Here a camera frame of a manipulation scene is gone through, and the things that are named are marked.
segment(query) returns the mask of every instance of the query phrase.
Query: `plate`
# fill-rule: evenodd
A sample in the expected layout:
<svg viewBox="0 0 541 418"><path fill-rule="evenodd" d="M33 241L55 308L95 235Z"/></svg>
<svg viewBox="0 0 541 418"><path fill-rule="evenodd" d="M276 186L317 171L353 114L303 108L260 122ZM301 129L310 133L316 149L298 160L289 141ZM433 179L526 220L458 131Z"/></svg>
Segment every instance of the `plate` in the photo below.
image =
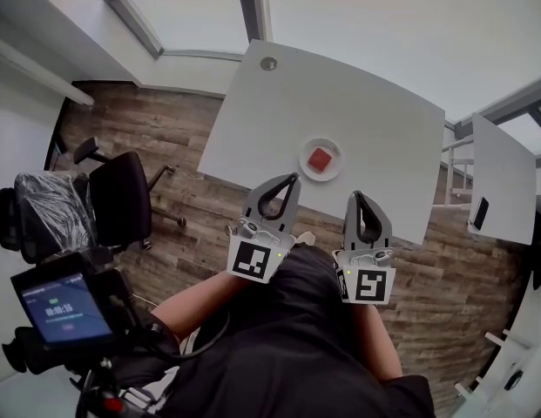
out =
<svg viewBox="0 0 541 418"><path fill-rule="evenodd" d="M328 153L332 159L328 163L324 172L318 173L308 165L308 159L316 150L320 147L323 151ZM329 181L338 176L343 167L343 156L340 147L330 139L326 138L314 138L305 143L299 153L299 165L303 170L303 173L311 178L313 181Z"/></svg>

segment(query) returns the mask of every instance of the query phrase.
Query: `forearm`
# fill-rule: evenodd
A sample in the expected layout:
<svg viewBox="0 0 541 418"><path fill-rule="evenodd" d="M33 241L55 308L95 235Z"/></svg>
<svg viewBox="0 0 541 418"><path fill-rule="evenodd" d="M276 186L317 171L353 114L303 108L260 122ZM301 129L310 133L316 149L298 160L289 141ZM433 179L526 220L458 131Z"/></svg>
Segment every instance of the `forearm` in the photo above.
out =
<svg viewBox="0 0 541 418"><path fill-rule="evenodd" d="M374 305L350 305L360 356L369 372L380 382L402 376L402 364L381 316Z"/></svg>
<svg viewBox="0 0 541 418"><path fill-rule="evenodd" d="M164 300L152 314L181 341L249 284L240 277L219 273Z"/></svg>

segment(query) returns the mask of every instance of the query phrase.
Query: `wood plank flooring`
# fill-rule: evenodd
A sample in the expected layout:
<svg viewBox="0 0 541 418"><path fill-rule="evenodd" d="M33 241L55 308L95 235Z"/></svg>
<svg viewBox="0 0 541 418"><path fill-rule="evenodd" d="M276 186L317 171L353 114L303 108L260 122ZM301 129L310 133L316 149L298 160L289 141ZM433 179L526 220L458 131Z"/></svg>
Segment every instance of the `wood plank flooring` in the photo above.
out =
<svg viewBox="0 0 541 418"><path fill-rule="evenodd" d="M152 204L185 216L187 228L154 215L152 250L119 258L136 294L158 303L224 270L224 229L240 215L247 191L196 173L222 101L132 84L78 86L96 105L70 105L61 128L69 152L56 170L77 168L71 153L90 136L99 138L106 154L138 152L147 178L163 164L179 169L160 180ZM86 160L78 169L89 172L97 165ZM445 185L440 169L437 203ZM520 247L468 234L466 219L463 212L433 212L422 246L395 240L396 282L381 310L405 373L429 378L439 417L456 401L454 384L471 383L488 360L493 347L484 333L502 332L521 282ZM315 233L317 245L329 251L342 242L341 221L301 208L294 234L304 231Z"/></svg>

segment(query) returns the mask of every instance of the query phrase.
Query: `black office chair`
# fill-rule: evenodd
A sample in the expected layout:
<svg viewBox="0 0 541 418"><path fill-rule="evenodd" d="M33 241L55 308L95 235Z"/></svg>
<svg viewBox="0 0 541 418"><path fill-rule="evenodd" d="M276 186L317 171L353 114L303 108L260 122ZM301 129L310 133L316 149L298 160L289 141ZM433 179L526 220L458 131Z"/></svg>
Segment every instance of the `black office chair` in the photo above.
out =
<svg viewBox="0 0 541 418"><path fill-rule="evenodd" d="M20 251L28 263L55 253L94 246L117 253L131 243L152 244L152 213L186 226L186 219L152 209L150 191L169 165L150 182L136 152L108 159L98 153L98 141L87 139L74 153L75 164L86 158L103 163L89 176L65 173L21 173L14 188L0 191L0 244Z"/></svg>

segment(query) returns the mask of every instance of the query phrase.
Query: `clear plastic bag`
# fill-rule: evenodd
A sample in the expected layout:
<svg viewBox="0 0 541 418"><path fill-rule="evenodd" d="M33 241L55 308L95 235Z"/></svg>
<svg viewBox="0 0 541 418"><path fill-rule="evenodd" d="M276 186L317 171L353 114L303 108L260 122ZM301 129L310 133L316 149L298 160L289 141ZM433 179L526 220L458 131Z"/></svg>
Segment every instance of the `clear plastic bag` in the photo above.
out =
<svg viewBox="0 0 541 418"><path fill-rule="evenodd" d="M64 253L96 245L85 174L19 173L15 191L28 254Z"/></svg>

